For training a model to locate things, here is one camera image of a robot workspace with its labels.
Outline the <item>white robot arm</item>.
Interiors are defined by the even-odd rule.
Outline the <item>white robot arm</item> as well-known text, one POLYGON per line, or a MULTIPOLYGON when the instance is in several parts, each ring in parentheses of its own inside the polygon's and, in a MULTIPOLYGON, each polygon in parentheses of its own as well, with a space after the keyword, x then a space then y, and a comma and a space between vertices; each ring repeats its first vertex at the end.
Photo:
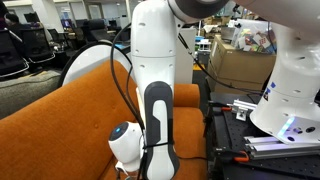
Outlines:
MULTIPOLYGON (((145 0, 133 12, 131 62, 140 97, 139 134, 119 138, 112 151, 126 171, 145 180, 172 180, 176 39, 183 25, 219 11, 230 0, 145 0)), ((267 89, 251 122, 286 145, 319 142, 320 0, 233 0, 270 21, 277 43, 267 89)))

